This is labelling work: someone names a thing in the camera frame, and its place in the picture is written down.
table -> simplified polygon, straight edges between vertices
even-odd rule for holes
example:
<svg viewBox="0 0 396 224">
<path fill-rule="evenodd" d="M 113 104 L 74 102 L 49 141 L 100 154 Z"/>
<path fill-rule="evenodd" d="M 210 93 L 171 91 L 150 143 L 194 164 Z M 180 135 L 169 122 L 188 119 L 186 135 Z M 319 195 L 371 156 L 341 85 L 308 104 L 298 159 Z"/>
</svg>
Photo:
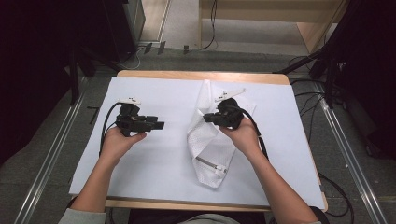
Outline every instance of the table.
<svg viewBox="0 0 396 224">
<path fill-rule="evenodd" d="M 237 81 L 237 82 L 256 82 L 276 85 L 289 86 L 288 78 L 284 75 L 274 74 L 246 74 L 246 73 L 222 73 L 222 72 L 180 72 L 180 71 L 121 71 L 118 77 L 143 77 L 143 78 L 166 78 L 166 79 L 184 79 L 184 80 L 222 80 L 222 81 Z M 308 161 L 313 162 L 312 155 Z M 324 194 L 321 193 L 321 200 L 323 200 L 324 207 L 327 209 L 327 203 Z M 216 203 L 193 203 L 181 202 L 178 200 L 153 200 L 153 199 L 138 199 L 138 198 L 122 198 L 122 197 L 108 197 L 106 206 L 109 207 L 130 207 L 130 208 L 151 208 L 151 209 L 179 209 L 179 210 L 211 210 L 211 211 L 268 211 L 268 206 L 262 205 L 241 205 L 241 204 L 216 204 Z"/>
<path fill-rule="evenodd" d="M 210 19 L 213 0 L 200 0 L 202 19 Z M 242 21 L 292 21 L 304 39 L 308 52 L 315 51 L 333 23 L 347 8 L 347 0 L 218 0 L 216 19 Z"/>
</svg>

black equipment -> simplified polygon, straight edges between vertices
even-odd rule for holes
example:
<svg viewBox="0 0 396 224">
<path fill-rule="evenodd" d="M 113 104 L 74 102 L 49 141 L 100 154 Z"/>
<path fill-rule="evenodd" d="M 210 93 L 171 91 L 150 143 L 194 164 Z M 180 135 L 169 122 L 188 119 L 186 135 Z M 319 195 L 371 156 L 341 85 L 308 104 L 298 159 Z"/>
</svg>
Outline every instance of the black equipment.
<svg viewBox="0 0 396 224">
<path fill-rule="evenodd" d="M 205 114 L 205 122 L 213 122 L 215 125 L 232 127 L 233 129 L 239 127 L 244 115 L 234 98 L 222 101 L 218 104 L 218 110 L 217 113 Z"/>
<path fill-rule="evenodd" d="M 131 132 L 145 133 L 163 129 L 164 122 L 157 121 L 158 118 L 153 116 L 139 116 L 137 114 L 139 110 L 140 108 L 137 105 L 123 104 L 121 106 L 116 125 L 125 137 L 131 136 Z"/>
</svg>

floor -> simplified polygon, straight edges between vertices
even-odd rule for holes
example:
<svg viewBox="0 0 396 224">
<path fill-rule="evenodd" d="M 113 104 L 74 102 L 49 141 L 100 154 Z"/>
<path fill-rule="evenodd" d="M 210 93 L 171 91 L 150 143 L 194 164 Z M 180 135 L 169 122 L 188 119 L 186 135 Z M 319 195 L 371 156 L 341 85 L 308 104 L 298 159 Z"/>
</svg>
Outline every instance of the floor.
<svg viewBox="0 0 396 224">
<path fill-rule="evenodd" d="M 247 26 L 235 29 L 235 21 L 216 21 L 216 39 L 209 49 L 183 54 L 181 50 L 189 45 L 198 47 L 196 2 L 194 0 L 171 0 L 169 8 L 160 10 L 157 18 L 165 18 L 165 23 L 157 25 L 157 31 L 151 37 L 142 35 L 142 40 L 154 42 L 166 41 L 165 51 L 158 54 L 156 49 L 149 53 L 139 52 L 139 58 L 132 58 L 124 63 L 127 67 L 141 70 L 186 70 L 186 71 L 241 71 L 250 73 L 272 72 L 288 66 L 294 62 L 296 56 L 307 55 L 304 42 L 296 30 L 296 25 L 288 22 L 253 22 Z M 204 22 L 204 43 L 208 43 L 212 33 L 209 21 Z M 254 30 L 255 35 L 246 33 Z M 290 81 L 307 77 L 310 64 L 299 68 L 289 75 Z M 81 84 L 85 95 L 81 100 L 79 111 L 69 127 L 67 137 L 62 141 L 59 154 L 53 169 L 49 172 L 43 189 L 36 194 L 36 204 L 25 217 L 18 216 L 29 190 L 34 185 L 43 161 L 52 149 L 52 143 L 57 137 L 57 131 L 68 111 L 72 109 L 70 93 L 59 102 L 47 120 L 41 125 L 31 143 L 8 160 L 0 168 L 0 223 L 56 223 L 62 216 L 65 205 L 70 200 L 68 190 L 70 180 L 75 172 L 79 157 L 90 138 L 94 122 L 94 110 L 88 107 L 100 107 L 106 94 L 106 88 L 111 76 L 116 74 L 108 68 L 97 64 L 98 70 L 94 78 L 87 84 Z M 293 84 L 294 92 L 315 91 L 316 86 L 310 82 Z M 299 108 L 313 108 L 318 98 L 311 95 L 296 97 Z M 387 223 L 378 222 L 367 209 L 365 198 L 361 195 L 356 177 L 348 163 L 347 157 L 340 148 L 339 140 L 334 136 L 328 112 L 325 105 L 311 109 L 302 116 L 302 122 L 310 146 L 313 159 L 319 172 L 336 182 L 351 201 L 355 213 L 355 223 Z M 381 210 L 388 223 L 396 223 L 394 208 L 396 206 L 396 162 L 390 159 L 374 159 L 367 156 L 365 145 L 359 131 L 355 128 L 352 118 L 347 111 L 338 104 L 333 110 L 343 133 L 351 146 L 364 176 L 373 190 Z M 327 181 L 322 180 L 324 191 L 329 204 L 329 212 L 341 214 L 347 209 L 346 201 L 337 190 Z M 115 209 L 116 223 L 126 223 L 129 210 Z M 331 223 L 351 223 L 350 211 L 344 217 L 328 216 Z"/>
</svg>

white cloth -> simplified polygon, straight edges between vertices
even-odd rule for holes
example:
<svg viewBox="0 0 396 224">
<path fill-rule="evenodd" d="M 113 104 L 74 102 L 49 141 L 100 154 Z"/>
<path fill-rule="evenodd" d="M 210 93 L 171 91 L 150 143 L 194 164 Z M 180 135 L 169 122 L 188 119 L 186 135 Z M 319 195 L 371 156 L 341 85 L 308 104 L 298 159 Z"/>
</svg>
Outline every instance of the white cloth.
<svg viewBox="0 0 396 224">
<path fill-rule="evenodd" d="M 212 188 L 218 188 L 225 178 L 236 149 L 232 140 L 222 133 L 218 126 L 206 123 L 203 118 L 206 113 L 217 112 L 218 103 L 215 103 L 215 98 L 223 92 L 224 90 L 212 85 L 209 80 L 203 82 L 187 131 L 187 142 L 198 180 Z M 233 98 L 241 108 L 252 115 L 256 105 L 242 95 L 243 93 Z"/>
</svg>

